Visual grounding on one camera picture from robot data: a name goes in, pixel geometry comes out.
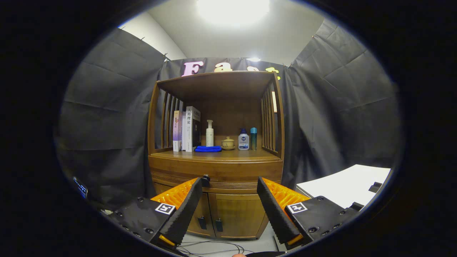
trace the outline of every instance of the white wall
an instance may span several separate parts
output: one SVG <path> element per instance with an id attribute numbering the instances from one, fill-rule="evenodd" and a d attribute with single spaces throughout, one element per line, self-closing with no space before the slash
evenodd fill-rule
<path id="1" fill-rule="evenodd" d="M 143 41 L 163 54 L 168 53 L 167 57 L 171 60 L 187 58 L 167 32 L 147 12 L 132 18 L 119 28 L 140 39 L 144 37 Z"/>

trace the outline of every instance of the cabinet door handle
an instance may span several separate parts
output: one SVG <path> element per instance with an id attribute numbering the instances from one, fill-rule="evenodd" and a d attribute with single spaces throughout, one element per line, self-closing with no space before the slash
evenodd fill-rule
<path id="1" fill-rule="evenodd" d="M 215 221 L 216 223 L 216 230 L 218 232 L 223 232 L 223 229 L 222 229 L 222 220 L 221 219 L 218 219 Z"/>
<path id="2" fill-rule="evenodd" d="M 198 218 L 198 223 L 200 223 L 200 227 L 203 229 L 203 230 L 206 230 L 206 222 L 205 222 L 205 217 L 200 217 Z"/>

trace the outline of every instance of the white table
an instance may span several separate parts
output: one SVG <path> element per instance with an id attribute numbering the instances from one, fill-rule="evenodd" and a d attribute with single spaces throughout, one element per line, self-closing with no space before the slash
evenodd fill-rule
<path id="1" fill-rule="evenodd" d="M 384 184 L 389 172 L 390 168 L 356 164 L 338 173 L 299 183 L 295 191 L 309 197 L 324 196 L 343 208 L 353 202 L 367 205 L 375 196 L 368 189 L 374 182 Z"/>

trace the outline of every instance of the floor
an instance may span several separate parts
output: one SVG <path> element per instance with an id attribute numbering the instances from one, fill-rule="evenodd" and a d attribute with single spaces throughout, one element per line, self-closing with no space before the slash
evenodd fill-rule
<path id="1" fill-rule="evenodd" d="M 192 236 L 192 235 L 184 235 L 184 239 L 182 240 L 181 245 L 190 253 L 195 253 L 197 255 L 202 255 L 202 256 L 208 256 L 208 257 L 232 257 L 234 254 L 238 253 L 237 247 L 234 245 L 230 245 L 228 243 L 233 243 L 237 244 L 239 246 L 242 246 L 245 250 L 253 251 L 253 252 L 266 252 L 266 251 L 277 251 L 277 246 L 276 246 L 276 241 L 274 239 L 274 231 L 273 228 L 271 227 L 270 223 L 265 228 L 265 231 L 263 234 L 260 236 L 258 240 L 250 240 L 250 241 L 240 241 L 240 240 L 220 240 L 217 239 L 218 241 L 224 241 L 227 243 L 218 243 L 218 242 L 206 242 L 206 243 L 200 243 L 197 245 L 192 245 L 192 246 L 186 246 L 186 245 L 191 245 L 191 243 L 186 243 L 186 242 L 201 242 L 201 241 L 209 241 L 209 240 L 216 240 L 216 239 L 208 239 L 208 238 L 202 238 L 198 236 Z"/>

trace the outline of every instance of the blue towel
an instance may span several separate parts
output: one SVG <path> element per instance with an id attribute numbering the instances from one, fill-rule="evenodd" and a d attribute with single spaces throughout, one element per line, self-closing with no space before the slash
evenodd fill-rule
<path id="1" fill-rule="evenodd" d="M 221 148 L 219 145 L 216 145 L 216 146 L 202 146 L 202 145 L 199 145 L 199 146 L 197 146 L 197 149 L 200 149 L 200 150 L 219 149 L 219 148 Z"/>
<path id="2" fill-rule="evenodd" d="M 195 151 L 200 152 L 200 153 L 215 153 L 215 152 L 222 151 L 222 148 L 220 146 L 217 149 L 198 149 L 198 148 L 196 148 Z"/>

